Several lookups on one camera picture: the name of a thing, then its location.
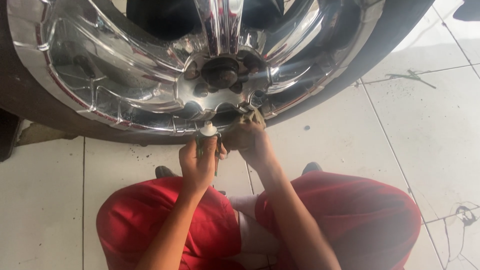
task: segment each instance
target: person's left hand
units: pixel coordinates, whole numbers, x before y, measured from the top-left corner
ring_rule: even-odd
[[[180,166],[183,175],[183,190],[193,194],[204,194],[215,175],[215,149],[217,137],[213,136],[204,140],[204,152],[200,159],[197,158],[197,144],[195,138],[179,151]],[[220,157],[227,151],[222,146]]]

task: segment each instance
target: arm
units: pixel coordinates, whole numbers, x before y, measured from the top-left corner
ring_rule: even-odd
[[[333,249],[285,176],[266,132],[256,124],[244,128],[254,134],[255,146],[241,154],[258,172],[285,244],[299,269],[339,270]]]
[[[206,139],[201,160],[196,158],[195,140],[191,140],[180,149],[182,190],[162,228],[140,259],[136,270],[179,268],[193,213],[215,174],[216,140],[216,137]]]

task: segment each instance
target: white tile floor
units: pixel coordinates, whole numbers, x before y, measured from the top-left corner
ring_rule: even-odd
[[[480,267],[480,25],[452,17],[462,2],[437,0],[360,85],[267,129],[291,179],[314,160],[411,191],[425,225],[407,270]],[[388,75],[408,70],[436,88]],[[106,269],[100,205],[154,178],[155,166],[180,173],[179,148],[80,137],[16,148],[0,164],[0,269]],[[237,153],[213,185],[229,195],[263,190]]]

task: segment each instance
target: wheel spoke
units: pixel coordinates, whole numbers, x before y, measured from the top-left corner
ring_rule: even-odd
[[[211,57],[238,51],[243,0],[195,0]]]
[[[328,31],[331,18],[337,16],[341,1],[320,5],[318,0],[305,1],[297,8],[298,19],[289,20],[267,35],[262,53],[273,67],[278,67],[305,48],[322,30]]]

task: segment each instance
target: shoe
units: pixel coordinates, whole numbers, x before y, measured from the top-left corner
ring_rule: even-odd
[[[322,167],[320,167],[320,165],[318,165],[317,162],[310,162],[307,164],[307,166],[305,166],[305,169],[303,169],[303,172],[301,173],[301,175],[304,175],[308,172],[311,172],[311,171],[321,171],[323,172],[322,170]]]
[[[163,178],[163,177],[172,177],[172,176],[178,176],[172,172],[169,168],[165,166],[158,166],[155,168],[155,177],[158,178]]]

